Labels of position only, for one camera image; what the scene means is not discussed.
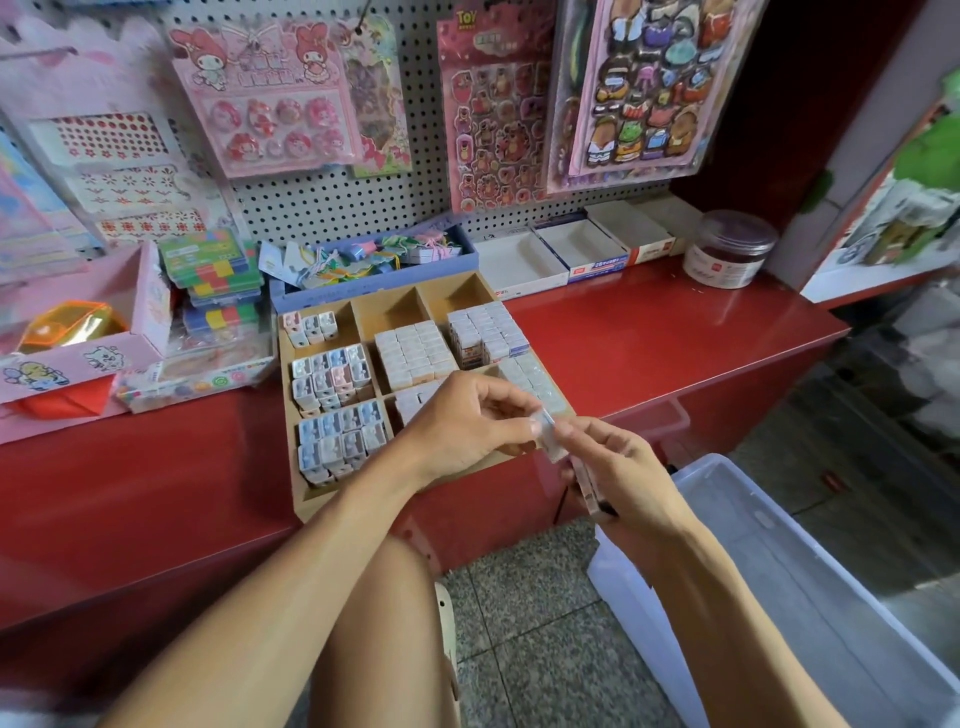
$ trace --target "person's left hand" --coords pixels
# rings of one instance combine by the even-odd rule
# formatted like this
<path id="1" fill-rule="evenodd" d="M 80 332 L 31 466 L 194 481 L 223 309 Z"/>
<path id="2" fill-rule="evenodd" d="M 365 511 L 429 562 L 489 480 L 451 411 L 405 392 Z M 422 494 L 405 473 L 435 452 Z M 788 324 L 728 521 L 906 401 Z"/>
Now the person's left hand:
<path id="1" fill-rule="evenodd" d="M 396 436 L 413 451 L 426 482 L 459 473 L 495 449 L 519 455 L 534 449 L 543 405 L 505 379 L 454 372 Z"/>

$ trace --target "white box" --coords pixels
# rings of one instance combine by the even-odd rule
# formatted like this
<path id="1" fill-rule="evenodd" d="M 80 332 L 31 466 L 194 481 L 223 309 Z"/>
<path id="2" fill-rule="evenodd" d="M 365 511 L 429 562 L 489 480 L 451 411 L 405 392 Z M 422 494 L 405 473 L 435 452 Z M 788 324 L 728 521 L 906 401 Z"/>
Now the white box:
<path id="1" fill-rule="evenodd" d="M 686 252 L 687 246 L 696 238 L 700 218 L 704 216 L 703 212 L 676 195 L 664 195 L 631 205 L 677 239 L 670 251 L 671 255 L 682 255 Z"/>
<path id="2" fill-rule="evenodd" d="M 541 228 L 537 235 L 570 269 L 569 282 L 622 270 L 629 255 L 589 220 Z"/>
<path id="3" fill-rule="evenodd" d="M 588 205 L 587 217 L 630 254 L 627 265 L 670 255 L 675 237 L 623 200 Z"/>
<path id="4" fill-rule="evenodd" d="M 960 680 L 730 460 L 706 455 L 673 479 L 852 728 L 955 724 Z M 599 528 L 596 537 L 587 574 L 597 593 L 687 728 L 708 728 L 656 592 Z"/>
<path id="5" fill-rule="evenodd" d="M 570 272 L 537 234 L 515 235 L 474 243 L 480 273 L 501 301 L 566 285 Z"/>

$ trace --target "transparent lid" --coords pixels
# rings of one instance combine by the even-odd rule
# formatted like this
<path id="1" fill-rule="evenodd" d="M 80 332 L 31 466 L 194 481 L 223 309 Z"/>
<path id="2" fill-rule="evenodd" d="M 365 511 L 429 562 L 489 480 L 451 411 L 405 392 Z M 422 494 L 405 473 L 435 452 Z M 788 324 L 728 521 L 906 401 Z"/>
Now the transparent lid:
<path id="1" fill-rule="evenodd" d="M 697 237 L 702 245 L 744 255 L 766 253 L 780 240 L 780 234 L 766 220 L 732 209 L 717 209 L 704 215 Z"/>

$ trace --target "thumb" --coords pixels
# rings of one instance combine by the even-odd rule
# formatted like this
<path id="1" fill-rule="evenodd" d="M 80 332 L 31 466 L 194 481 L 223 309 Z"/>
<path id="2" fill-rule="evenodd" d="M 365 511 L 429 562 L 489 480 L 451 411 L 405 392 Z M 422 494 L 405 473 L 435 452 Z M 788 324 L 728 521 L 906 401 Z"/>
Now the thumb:
<path id="1" fill-rule="evenodd" d="M 523 445 L 540 437 L 540 423 L 529 417 L 512 417 L 491 422 L 493 447 Z"/>
<path id="2" fill-rule="evenodd" d="M 615 452 L 608 450 L 582 429 L 578 429 L 570 423 L 557 422 L 553 434 L 556 436 L 557 442 L 595 470 L 600 470 L 616 457 Z"/>

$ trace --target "plastic jar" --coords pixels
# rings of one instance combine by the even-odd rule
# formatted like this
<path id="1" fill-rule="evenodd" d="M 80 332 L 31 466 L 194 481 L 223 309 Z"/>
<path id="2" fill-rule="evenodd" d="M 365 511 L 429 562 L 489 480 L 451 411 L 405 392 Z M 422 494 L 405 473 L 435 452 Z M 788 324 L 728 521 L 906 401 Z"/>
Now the plastic jar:
<path id="1" fill-rule="evenodd" d="M 684 272 L 714 288 L 743 288 L 779 239 L 774 227 L 755 215 L 731 209 L 708 212 L 686 249 Z"/>

